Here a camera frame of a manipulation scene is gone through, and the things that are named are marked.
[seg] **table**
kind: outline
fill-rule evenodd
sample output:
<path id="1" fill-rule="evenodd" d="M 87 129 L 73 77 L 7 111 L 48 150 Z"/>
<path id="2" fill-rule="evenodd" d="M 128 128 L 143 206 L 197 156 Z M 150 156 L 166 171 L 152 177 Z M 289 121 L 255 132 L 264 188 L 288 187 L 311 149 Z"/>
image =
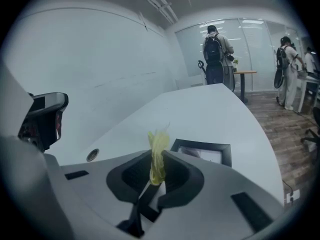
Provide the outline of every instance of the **table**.
<path id="1" fill-rule="evenodd" d="M 314 103 L 313 103 L 313 106 L 315 107 L 316 104 L 317 104 L 317 99 L 318 99 L 320 81 L 319 81 L 319 79 L 315 79 L 315 78 L 313 78 L 313 77 L 311 77 L 309 75 L 306 76 L 306 77 L 298 76 L 298 79 L 301 80 L 301 91 L 302 91 L 300 104 L 299 104 L 299 108 L 298 108 L 298 113 L 300 113 L 301 109 L 302 109 L 302 106 L 304 104 L 304 99 L 305 99 L 305 94 L 306 94 L 306 89 L 307 89 L 307 83 L 315 83 L 315 84 L 317 84 L 316 93 L 315 93 L 315 97 L 314 97 Z"/>
<path id="2" fill-rule="evenodd" d="M 255 74 L 257 71 L 242 70 L 234 72 L 235 75 L 240 75 L 241 95 L 240 99 L 243 103 L 247 103 L 248 100 L 245 98 L 245 74 Z"/>
<path id="3" fill-rule="evenodd" d="M 81 153 L 56 157 L 60 165 L 86 163 L 149 150 L 148 131 L 165 127 L 168 150 L 176 139 L 230 144 L 232 168 L 269 192 L 282 205 L 284 189 L 273 148 L 248 108 L 222 83 L 160 94 Z"/>

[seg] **black backpack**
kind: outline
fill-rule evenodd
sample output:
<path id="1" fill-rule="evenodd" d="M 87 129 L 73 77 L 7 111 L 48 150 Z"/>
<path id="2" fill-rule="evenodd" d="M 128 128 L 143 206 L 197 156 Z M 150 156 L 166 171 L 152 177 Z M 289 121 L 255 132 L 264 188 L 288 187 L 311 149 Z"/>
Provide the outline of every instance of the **black backpack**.
<path id="1" fill-rule="evenodd" d="M 204 44 L 204 59 L 207 64 L 214 64 L 223 60 L 223 50 L 220 40 L 217 38 L 218 34 L 214 37 L 208 36 Z"/>
<path id="2" fill-rule="evenodd" d="M 276 51 L 276 72 L 274 77 L 274 88 L 278 89 L 284 82 L 285 72 L 289 66 L 289 60 L 286 55 L 287 46 L 284 48 L 279 47 Z"/>

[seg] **office chair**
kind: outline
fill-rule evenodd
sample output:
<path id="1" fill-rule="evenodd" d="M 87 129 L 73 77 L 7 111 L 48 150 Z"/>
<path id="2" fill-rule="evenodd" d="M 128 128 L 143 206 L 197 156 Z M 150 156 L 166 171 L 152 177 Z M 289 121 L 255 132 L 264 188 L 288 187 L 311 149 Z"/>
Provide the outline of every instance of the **office chair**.
<path id="1" fill-rule="evenodd" d="M 319 128 L 320 127 L 320 108 L 314 107 L 312 111 L 313 111 L 314 120 Z M 319 158 L 319 155 L 320 155 L 320 137 L 318 136 L 318 135 L 320 135 L 320 129 L 318 129 L 318 132 L 317 132 L 318 135 L 315 134 L 315 132 L 311 129 L 308 129 L 305 131 L 306 135 L 308 133 L 311 133 L 313 137 L 304 137 L 301 139 L 301 142 L 304 143 L 304 141 L 309 141 L 309 142 L 316 143 L 316 158 L 313 161 L 313 162 L 315 162 L 315 161 L 317 161 L 317 159 Z"/>

